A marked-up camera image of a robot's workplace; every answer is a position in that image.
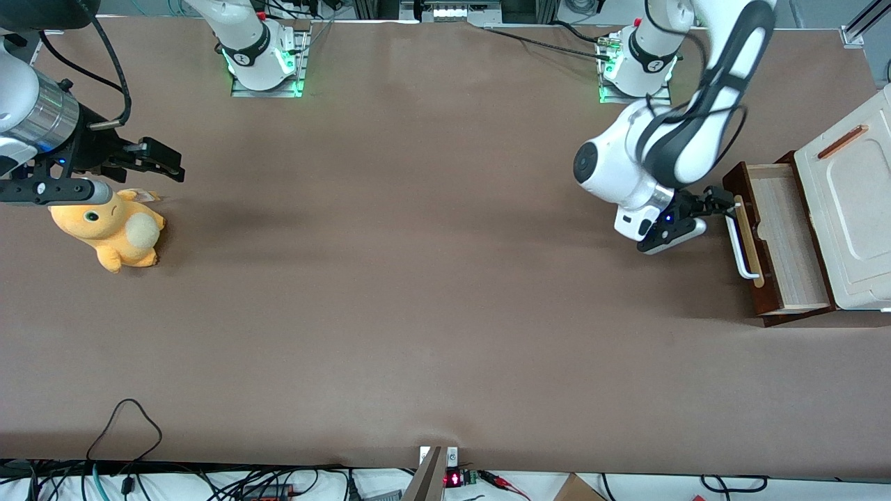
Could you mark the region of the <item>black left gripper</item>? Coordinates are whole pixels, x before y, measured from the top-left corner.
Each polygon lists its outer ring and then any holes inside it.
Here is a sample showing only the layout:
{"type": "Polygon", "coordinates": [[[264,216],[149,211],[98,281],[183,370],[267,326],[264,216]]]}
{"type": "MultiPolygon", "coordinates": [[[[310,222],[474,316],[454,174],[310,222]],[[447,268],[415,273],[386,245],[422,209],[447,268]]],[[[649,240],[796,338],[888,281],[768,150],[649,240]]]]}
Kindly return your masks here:
{"type": "Polygon", "coordinates": [[[736,208],[731,191],[717,185],[704,190],[704,198],[690,191],[678,190],[656,222],[657,234],[688,234],[697,220],[707,216],[733,216],[736,208]]]}

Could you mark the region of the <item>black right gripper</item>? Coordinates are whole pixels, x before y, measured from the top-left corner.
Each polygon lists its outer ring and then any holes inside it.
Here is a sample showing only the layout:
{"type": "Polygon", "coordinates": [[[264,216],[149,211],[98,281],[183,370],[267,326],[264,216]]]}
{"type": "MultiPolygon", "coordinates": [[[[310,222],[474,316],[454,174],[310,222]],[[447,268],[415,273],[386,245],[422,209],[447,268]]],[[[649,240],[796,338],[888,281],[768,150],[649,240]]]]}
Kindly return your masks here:
{"type": "Polygon", "coordinates": [[[63,176],[72,172],[103,175],[116,183],[125,183],[128,172],[165,175],[176,183],[184,183],[181,169],[182,155],[152,137],[137,143],[121,139],[113,129],[93,131],[89,125],[102,122],[103,117],[92,110],[80,111],[77,126],[70,139],[54,151],[39,154],[29,162],[29,173],[41,163],[63,164],[63,176]]]}

